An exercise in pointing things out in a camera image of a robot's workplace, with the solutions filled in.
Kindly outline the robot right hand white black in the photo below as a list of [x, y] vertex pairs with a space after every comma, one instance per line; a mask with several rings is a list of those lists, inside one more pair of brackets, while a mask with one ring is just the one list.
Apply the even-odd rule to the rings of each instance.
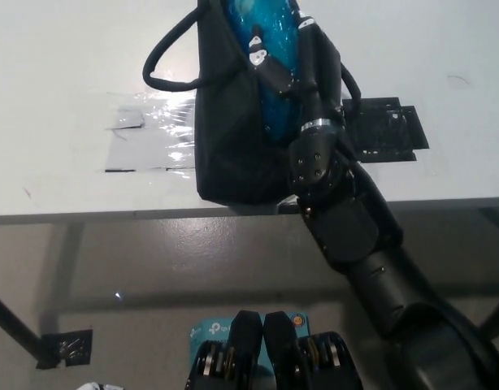
[[266, 47], [260, 24], [252, 26], [249, 64], [274, 94], [299, 101], [302, 131], [328, 126], [341, 116], [341, 57], [313, 17], [295, 9], [292, 18], [297, 34], [297, 71], [290, 71]]

